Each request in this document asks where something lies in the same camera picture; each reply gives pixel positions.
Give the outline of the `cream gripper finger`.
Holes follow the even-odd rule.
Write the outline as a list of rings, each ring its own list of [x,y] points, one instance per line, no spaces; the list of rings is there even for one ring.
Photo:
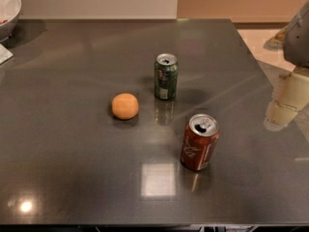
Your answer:
[[[267,40],[266,46],[272,48],[282,48],[285,41],[286,32],[286,27],[280,29],[273,37]]]
[[[308,103],[309,69],[296,67],[292,72],[282,70],[274,77],[264,126],[269,131],[284,129]]]

